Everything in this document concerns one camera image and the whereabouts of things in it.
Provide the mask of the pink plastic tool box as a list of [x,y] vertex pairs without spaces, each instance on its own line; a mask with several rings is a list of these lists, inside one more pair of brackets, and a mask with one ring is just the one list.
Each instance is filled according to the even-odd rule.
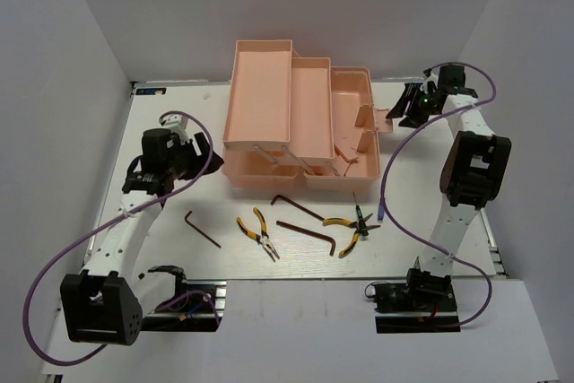
[[370,71],[302,57],[291,40],[236,44],[223,131],[223,173],[235,188],[366,193],[381,175],[379,137],[392,132]]

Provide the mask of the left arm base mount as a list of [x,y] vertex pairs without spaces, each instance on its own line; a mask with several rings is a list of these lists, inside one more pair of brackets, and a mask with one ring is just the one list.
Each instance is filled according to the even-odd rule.
[[225,281],[194,281],[181,267],[158,265],[132,278],[146,332],[212,333],[225,308]]

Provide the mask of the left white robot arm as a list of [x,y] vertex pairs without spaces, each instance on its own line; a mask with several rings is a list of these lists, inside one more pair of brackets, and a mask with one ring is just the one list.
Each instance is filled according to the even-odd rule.
[[199,179],[222,164],[202,132],[192,138],[174,128],[143,132],[142,152],[127,168],[122,186],[120,222],[105,230],[104,240],[81,272],[61,282],[71,341],[131,345],[144,318],[159,306],[179,310],[187,305],[190,290],[183,283],[182,268],[157,265],[138,273],[135,263],[175,182]]

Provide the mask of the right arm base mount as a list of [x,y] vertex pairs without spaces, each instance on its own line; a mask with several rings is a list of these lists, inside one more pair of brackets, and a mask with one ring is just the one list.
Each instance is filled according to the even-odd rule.
[[450,261],[416,260],[403,280],[367,284],[379,334],[456,333],[461,330]]

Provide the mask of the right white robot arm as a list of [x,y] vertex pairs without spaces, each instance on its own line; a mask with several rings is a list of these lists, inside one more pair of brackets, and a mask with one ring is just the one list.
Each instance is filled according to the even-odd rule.
[[480,111],[484,104],[466,84],[465,63],[443,63],[424,71],[420,83],[407,83],[388,120],[411,128],[416,137],[424,128],[446,120],[453,143],[439,177],[441,207],[425,249],[407,273],[406,302],[427,309],[451,284],[452,267],[475,216],[500,192],[511,141],[496,135]]

